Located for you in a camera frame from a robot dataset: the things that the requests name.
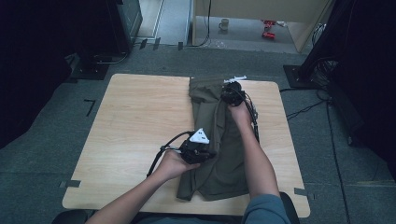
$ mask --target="table top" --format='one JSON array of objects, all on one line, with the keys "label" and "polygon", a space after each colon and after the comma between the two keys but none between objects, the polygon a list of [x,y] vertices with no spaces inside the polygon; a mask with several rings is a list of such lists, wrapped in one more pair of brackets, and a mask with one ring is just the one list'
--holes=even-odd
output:
[{"label": "table top", "polygon": [[[193,130],[189,77],[114,75],[81,152],[63,206],[100,209],[146,178],[155,155],[178,133]],[[275,82],[240,81],[259,113],[261,145],[276,171],[279,190],[291,197],[299,217],[310,214],[284,107]],[[180,138],[175,145],[181,144]],[[242,216],[248,195],[207,202],[196,192],[176,198],[179,178],[162,185],[142,212]]]}]

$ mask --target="wooden table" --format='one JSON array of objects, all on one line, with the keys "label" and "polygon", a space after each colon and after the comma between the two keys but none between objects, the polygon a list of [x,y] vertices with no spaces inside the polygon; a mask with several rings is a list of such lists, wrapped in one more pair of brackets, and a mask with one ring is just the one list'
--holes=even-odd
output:
[{"label": "wooden table", "polygon": [[[192,44],[196,45],[196,17],[207,17],[211,0],[193,0]],[[291,38],[301,52],[309,36],[331,8],[332,0],[216,0],[211,17],[287,21]]]},{"label": "wooden table", "polygon": [[[188,77],[116,74],[81,152],[63,205],[69,209],[100,209],[146,178],[160,146],[178,133],[193,129]],[[279,189],[289,194],[299,217],[310,213],[284,108],[274,82],[240,81],[259,112],[263,150],[274,165]],[[142,212],[242,216],[248,195],[206,202],[197,192],[190,202],[176,198],[179,179],[160,187]]]}]

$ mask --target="sleeve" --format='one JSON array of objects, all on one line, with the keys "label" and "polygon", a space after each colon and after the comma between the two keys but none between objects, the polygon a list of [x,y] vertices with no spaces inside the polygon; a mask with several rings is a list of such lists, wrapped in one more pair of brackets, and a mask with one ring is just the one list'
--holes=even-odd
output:
[{"label": "sleeve", "polygon": [[290,221],[286,215],[282,200],[272,194],[263,194],[253,198],[247,206],[242,218],[242,223],[287,223]]},{"label": "sleeve", "polygon": [[138,222],[138,224],[224,224],[217,221],[201,220],[196,217],[149,217]]}]

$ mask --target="green pants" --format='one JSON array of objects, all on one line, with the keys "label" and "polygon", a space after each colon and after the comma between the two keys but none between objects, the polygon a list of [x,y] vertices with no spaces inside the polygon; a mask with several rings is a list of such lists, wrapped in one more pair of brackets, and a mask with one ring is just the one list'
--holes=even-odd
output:
[{"label": "green pants", "polygon": [[182,175],[179,199],[189,201],[196,190],[209,201],[248,193],[242,139],[227,105],[220,100],[223,82],[223,77],[190,81],[194,128],[204,129],[209,149],[217,156]]}]

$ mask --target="gray carpet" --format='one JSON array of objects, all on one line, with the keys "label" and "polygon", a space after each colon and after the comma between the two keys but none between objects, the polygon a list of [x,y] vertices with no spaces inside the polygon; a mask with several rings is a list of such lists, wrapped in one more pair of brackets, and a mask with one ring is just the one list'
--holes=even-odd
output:
[{"label": "gray carpet", "polygon": [[[226,49],[134,48],[111,65],[103,81],[64,83],[23,136],[0,150],[0,223],[51,223],[64,211],[62,180],[70,179],[111,76],[116,73],[203,77],[246,75],[289,87],[283,64],[301,64],[305,55]],[[286,114],[319,101],[316,91],[285,91]],[[96,100],[89,116],[91,103]],[[329,107],[335,152],[344,181],[350,223],[392,223],[396,185],[386,164],[371,150],[350,147],[335,107]],[[302,223],[347,223],[332,151],[326,104],[290,120],[290,132],[311,206]]]}]

